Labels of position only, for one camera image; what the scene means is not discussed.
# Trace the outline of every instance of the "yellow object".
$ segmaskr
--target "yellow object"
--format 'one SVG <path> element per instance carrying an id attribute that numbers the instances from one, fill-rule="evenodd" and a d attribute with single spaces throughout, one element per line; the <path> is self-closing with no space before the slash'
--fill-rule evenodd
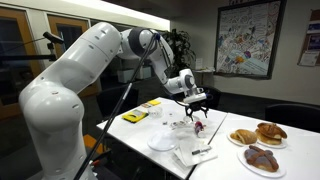
<path id="1" fill-rule="evenodd" d="M 135 109 L 133 111 L 130 111 L 130 112 L 122 115 L 122 118 L 127 121 L 136 123 L 136 122 L 140 121 L 141 119 L 143 119 L 144 117 L 146 117 L 147 115 L 148 115 L 148 113 Z"/>
<path id="2" fill-rule="evenodd" d="M 236 61 L 237 61 L 237 63 L 243 63 L 244 59 L 241 56 L 237 56 Z"/>
<path id="3" fill-rule="evenodd" d="M 155 106 L 155 105 L 158 105 L 160 104 L 161 102 L 160 101 L 157 101 L 157 100 L 151 100 L 151 101 L 148 101 L 149 104 Z"/>
<path id="4" fill-rule="evenodd" d="M 96 139 L 94 139 L 92 136 L 90 136 L 89 134 L 83 136 L 83 141 L 84 141 L 84 145 L 86 147 L 89 147 L 89 148 L 93 148 L 94 144 L 97 142 Z M 103 145 L 102 144 L 99 144 L 96 152 L 98 154 L 101 154 L 103 153 Z"/>

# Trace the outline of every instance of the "cup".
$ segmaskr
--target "cup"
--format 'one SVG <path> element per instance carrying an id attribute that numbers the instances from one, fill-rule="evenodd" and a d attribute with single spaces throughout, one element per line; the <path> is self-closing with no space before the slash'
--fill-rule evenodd
<path id="1" fill-rule="evenodd" d="M 160 118 L 162 117 L 162 108 L 157 106 L 150 107 L 148 114 L 151 118 Z"/>

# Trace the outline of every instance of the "ceiling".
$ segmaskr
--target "ceiling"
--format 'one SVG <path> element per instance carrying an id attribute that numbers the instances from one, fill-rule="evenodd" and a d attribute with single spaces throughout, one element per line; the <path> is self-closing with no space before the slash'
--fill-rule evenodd
<path id="1" fill-rule="evenodd" d="M 183 15 L 189 0 L 103 0 L 139 12 L 172 20 Z"/>

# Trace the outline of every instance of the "croissant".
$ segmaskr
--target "croissant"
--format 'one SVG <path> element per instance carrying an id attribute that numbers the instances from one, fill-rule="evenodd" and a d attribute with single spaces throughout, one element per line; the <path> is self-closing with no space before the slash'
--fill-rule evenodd
<path id="1" fill-rule="evenodd" d="M 238 129 L 230 135 L 232 139 L 240 141 L 242 144 L 252 144 L 257 142 L 257 135 L 246 129 Z"/>
<path id="2" fill-rule="evenodd" d="M 287 134 L 275 123 L 260 123 L 258 128 L 261 134 L 274 138 L 274 139 L 286 139 Z"/>
<path id="3" fill-rule="evenodd" d="M 282 142 L 281 139 L 270 138 L 268 136 L 263 135 L 259 129 L 256 129 L 256 134 L 258 139 L 266 144 L 279 145 Z"/>

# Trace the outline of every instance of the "door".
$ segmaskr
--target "door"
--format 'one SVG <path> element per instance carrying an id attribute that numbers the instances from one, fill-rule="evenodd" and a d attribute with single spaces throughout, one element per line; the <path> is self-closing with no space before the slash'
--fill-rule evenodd
<path id="1" fill-rule="evenodd" d="M 56 54 L 59 58 L 80 36 L 88 29 L 85 20 L 48 15 L 51 33 L 61 37 L 64 44 L 56 44 Z M 98 82 L 95 82 L 79 93 L 80 97 L 96 95 L 99 91 Z"/>
<path id="2" fill-rule="evenodd" d="M 0 55 L 36 55 L 26 12 L 0 8 Z M 21 114 L 19 93 L 41 72 L 37 60 L 0 60 L 0 120 Z"/>

